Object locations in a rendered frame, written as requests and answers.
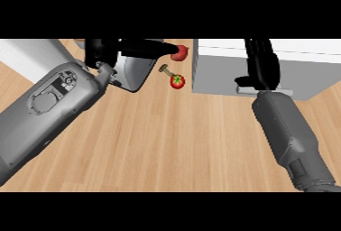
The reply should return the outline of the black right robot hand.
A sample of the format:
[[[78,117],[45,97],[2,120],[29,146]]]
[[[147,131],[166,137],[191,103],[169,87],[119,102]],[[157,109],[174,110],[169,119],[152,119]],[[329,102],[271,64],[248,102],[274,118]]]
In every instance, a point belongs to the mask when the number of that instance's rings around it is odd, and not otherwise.
[[[274,90],[279,85],[279,58],[268,39],[245,39],[248,75],[234,78],[239,87]]]

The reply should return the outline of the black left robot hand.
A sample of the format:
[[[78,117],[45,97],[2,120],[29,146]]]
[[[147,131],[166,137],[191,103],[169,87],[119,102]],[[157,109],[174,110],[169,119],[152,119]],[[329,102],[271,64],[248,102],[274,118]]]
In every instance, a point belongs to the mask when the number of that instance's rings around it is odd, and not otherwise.
[[[160,56],[175,54],[178,47],[169,43],[146,39],[85,39],[85,65],[95,69],[103,62],[116,65],[116,56],[156,60]]]

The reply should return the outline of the silver grey can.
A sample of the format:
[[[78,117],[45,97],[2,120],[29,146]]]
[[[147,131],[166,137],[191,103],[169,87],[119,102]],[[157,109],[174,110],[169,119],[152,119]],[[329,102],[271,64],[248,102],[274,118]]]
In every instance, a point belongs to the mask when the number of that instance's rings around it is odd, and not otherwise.
[[[146,39],[163,42],[162,39]],[[155,67],[156,60],[116,56],[113,83],[128,92],[137,92],[141,88],[149,73]]]

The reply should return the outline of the brown mushroom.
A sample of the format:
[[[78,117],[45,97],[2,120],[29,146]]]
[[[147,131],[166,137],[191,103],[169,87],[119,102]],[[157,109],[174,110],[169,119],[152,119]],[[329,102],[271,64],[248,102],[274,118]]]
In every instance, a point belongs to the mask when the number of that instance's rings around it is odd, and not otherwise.
[[[172,77],[175,74],[172,72],[169,72],[168,70],[168,64],[162,64],[159,69],[157,69],[159,72],[163,72],[169,77]]]

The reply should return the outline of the red apple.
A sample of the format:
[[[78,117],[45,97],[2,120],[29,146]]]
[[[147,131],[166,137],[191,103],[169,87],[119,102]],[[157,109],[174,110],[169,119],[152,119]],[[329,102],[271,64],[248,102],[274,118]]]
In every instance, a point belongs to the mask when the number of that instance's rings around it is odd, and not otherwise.
[[[187,47],[183,45],[178,45],[177,48],[178,48],[178,52],[171,54],[169,59],[174,61],[183,61],[187,56]]]

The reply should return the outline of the red tomato with green stem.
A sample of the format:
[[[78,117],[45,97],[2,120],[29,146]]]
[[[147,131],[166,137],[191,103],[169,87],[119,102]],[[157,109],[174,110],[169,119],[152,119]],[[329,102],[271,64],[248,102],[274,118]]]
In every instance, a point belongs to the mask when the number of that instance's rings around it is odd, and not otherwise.
[[[172,75],[169,77],[169,86],[174,89],[180,89],[184,86],[184,77],[181,75]]]

